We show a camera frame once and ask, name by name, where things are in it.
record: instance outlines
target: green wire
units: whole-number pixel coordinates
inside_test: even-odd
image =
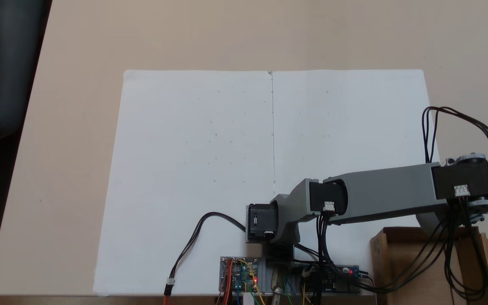
[[[240,263],[240,268],[242,268],[241,269],[241,272],[244,273],[244,264],[242,264],[242,262]],[[252,295],[252,298],[255,301],[255,303],[257,305],[261,305],[261,304],[259,304],[259,301],[257,301],[257,299],[255,298],[255,296],[253,295],[253,290],[250,289],[250,286],[248,286],[248,283],[246,282],[246,276],[244,276],[244,285],[246,285],[246,287],[248,288],[248,291],[250,292],[250,295]]]
[[[287,274],[283,277],[283,291],[285,291],[285,295],[287,296],[287,299],[289,300],[289,303],[291,305],[293,305],[293,302],[291,302],[291,298],[289,297],[289,293],[287,293],[287,286],[285,284],[287,282],[286,280],[287,280]]]

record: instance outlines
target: white connector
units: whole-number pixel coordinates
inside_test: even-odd
[[[469,196],[470,191],[468,190],[468,185],[455,186],[455,197]]]
[[[323,210],[335,212],[335,203],[333,201],[325,201],[325,205],[323,206]]]

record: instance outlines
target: blue wire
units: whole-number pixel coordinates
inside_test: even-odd
[[[242,285],[242,272],[243,270],[240,269],[240,275],[238,276],[238,286],[236,286],[236,304],[240,305],[240,285]]]
[[[287,284],[289,284],[289,288],[291,288],[291,293],[293,294],[293,296],[297,300],[297,304],[300,304],[299,297],[297,297],[297,294],[295,293],[295,290],[293,290],[293,286],[291,286],[291,281],[290,280],[287,280],[287,274],[285,275],[285,281],[287,282]]]

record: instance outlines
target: yellow wire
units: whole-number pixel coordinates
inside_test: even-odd
[[[255,277],[254,272],[253,272],[252,266],[250,266],[250,264],[248,264],[248,262],[243,261],[242,259],[239,259],[238,262],[246,264],[248,266],[248,268],[250,269],[250,274],[252,275],[252,277],[254,279],[257,279]],[[257,285],[257,282],[255,282],[255,280],[253,281],[253,284],[255,285],[255,289],[257,289],[257,294],[259,295],[259,299],[261,300],[261,303],[263,303],[263,305],[265,305],[265,301],[263,301],[263,297],[261,297],[261,291],[259,291],[259,286]]]

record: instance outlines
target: circuit board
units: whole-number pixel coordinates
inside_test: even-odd
[[[341,277],[332,268],[325,268],[323,274],[323,292],[324,293],[358,293],[359,288],[350,284],[349,278],[359,278],[359,266],[338,266],[347,277]],[[314,291],[317,272],[312,269],[310,276],[304,279],[306,283],[306,292]]]
[[[259,264],[261,259],[259,257],[227,257],[222,256],[219,258],[219,290],[225,289],[227,285],[227,264],[233,260],[233,267],[230,272],[231,287],[233,290],[241,289],[242,291],[256,291],[254,280],[255,278],[251,276],[250,269],[248,265],[240,263],[238,260],[241,259],[247,262],[253,270],[253,274],[257,276],[259,274]]]

